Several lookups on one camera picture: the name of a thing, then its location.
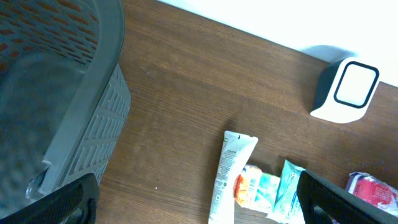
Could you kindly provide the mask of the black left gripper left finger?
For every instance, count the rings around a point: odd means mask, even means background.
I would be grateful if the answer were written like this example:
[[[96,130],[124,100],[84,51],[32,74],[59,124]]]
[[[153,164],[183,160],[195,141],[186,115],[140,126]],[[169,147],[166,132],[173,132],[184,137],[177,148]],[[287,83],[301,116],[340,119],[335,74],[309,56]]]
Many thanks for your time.
[[[1,223],[89,223],[96,221],[100,197],[93,173],[59,188],[29,206],[1,219]]]

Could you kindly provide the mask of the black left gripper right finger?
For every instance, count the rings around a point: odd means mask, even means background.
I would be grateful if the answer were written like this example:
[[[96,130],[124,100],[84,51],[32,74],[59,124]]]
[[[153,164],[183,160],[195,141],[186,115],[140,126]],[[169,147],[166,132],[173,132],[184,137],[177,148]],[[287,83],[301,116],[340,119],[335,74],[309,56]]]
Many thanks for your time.
[[[334,220],[338,223],[397,224],[397,217],[307,170],[300,175],[297,197],[306,224]]]

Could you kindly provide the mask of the green wet wipes pack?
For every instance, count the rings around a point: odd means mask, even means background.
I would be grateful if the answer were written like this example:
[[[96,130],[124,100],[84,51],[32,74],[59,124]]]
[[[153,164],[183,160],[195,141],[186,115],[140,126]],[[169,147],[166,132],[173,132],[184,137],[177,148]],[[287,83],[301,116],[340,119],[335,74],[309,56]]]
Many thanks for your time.
[[[305,224],[297,195],[300,175],[305,169],[285,160],[274,206],[268,218],[278,223]]]

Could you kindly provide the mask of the red purple tissue pack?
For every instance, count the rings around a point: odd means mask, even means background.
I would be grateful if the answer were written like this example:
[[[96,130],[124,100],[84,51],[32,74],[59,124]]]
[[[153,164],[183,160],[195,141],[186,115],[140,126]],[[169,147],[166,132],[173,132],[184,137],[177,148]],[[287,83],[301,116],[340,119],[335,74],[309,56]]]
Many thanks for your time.
[[[345,190],[397,217],[397,189],[364,172],[352,172]]]

